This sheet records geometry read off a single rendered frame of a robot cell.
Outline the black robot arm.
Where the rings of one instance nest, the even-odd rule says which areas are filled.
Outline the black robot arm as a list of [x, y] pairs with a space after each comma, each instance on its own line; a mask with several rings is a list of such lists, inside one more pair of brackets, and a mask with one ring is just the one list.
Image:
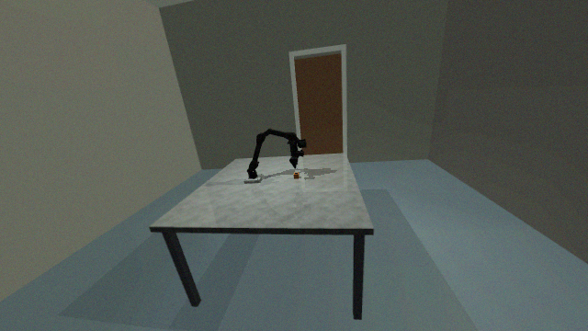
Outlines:
[[[260, 153], [260, 149], [262, 146], [263, 141], [265, 140], [266, 136], [272, 134], [272, 135], [276, 135], [276, 136], [280, 136], [280, 137], [284, 137], [286, 139], [288, 139], [288, 143], [290, 145], [290, 149], [297, 149], [299, 148], [305, 148], [307, 147], [306, 144], [306, 139], [300, 140], [295, 132], [283, 132], [283, 131], [277, 131], [277, 130], [272, 130], [272, 129], [268, 129], [267, 131], [265, 131], [264, 133], [259, 133], [256, 136], [256, 147], [254, 150], [254, 157], [253, 160], [251, 161], [249, 168], [246, 170], [248, 173], [248, 178], [251, 179], [255, 179], [256, 177], [258, 177], [257, 173], [256, 173], [256, 168], [258, 167], [259, 162], [257, 161], [259, 153]], [[298, 144], [298, 147], [297, 147]], [[303, 150], [297, 151], [296, 152], [296, 156], [304, 156], [304, 152]]]

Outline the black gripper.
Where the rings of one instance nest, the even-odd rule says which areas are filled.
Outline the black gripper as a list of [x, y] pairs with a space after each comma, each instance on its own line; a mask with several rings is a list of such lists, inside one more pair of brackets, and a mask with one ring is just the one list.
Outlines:
[[290, 149], [291, 157], [290, 157], [289, 161], [290, 161], [290, 163], [292, 163], [294, 168], [296, 168], [296, 165], [298, 164], [299, 156], [296, 156], [297, 151], [298, 151], [298, 148], [297, 149]]

